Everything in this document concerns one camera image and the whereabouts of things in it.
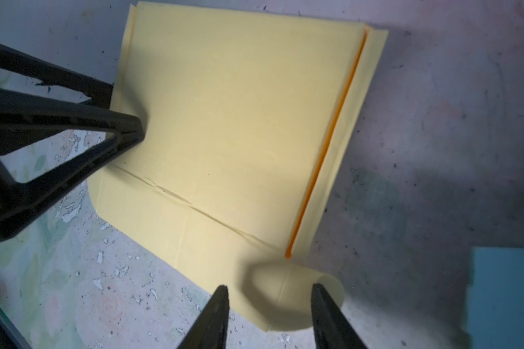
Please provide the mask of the yellow paper box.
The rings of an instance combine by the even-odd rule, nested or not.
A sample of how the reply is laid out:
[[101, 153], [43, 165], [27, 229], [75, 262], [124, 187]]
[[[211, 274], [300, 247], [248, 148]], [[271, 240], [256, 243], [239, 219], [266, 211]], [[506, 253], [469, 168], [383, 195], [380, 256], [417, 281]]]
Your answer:
[[97, 214], [264, 331], [311, 327], [305, 265], [386, 44], [365, 23], [141, 1], [111, 109], [144, 140], [88, 180]]

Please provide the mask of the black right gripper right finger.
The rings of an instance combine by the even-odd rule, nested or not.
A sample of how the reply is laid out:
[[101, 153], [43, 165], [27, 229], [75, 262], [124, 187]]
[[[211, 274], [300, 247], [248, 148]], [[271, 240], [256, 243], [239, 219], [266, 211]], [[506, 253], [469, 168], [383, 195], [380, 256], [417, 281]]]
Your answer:
[[311, 317], [316, 349], [368, 348], [322, 284], [311, 289]]

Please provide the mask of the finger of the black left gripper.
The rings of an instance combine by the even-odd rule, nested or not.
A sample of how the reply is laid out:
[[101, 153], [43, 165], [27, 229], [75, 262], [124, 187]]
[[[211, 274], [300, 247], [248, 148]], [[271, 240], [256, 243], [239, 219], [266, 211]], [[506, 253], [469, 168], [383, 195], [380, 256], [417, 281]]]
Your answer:
[[144, 137], [136, 116], [0, 89], [0, 243]]
[[87, 103], [108, 108], [113, 85], [62, 68], [0, 44], [0, 68], [41, 81], [43, 86], [60, 86], [89, 97]]

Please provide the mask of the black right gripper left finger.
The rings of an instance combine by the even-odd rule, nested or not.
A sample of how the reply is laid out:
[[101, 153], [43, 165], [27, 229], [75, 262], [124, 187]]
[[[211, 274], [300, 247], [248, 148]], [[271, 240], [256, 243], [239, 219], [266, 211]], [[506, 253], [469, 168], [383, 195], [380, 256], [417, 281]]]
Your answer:
[[182, 348], [225, 349], [229, 324], [229, 291], [225, 285], [217, 287], [207, 305], [178, 346]]

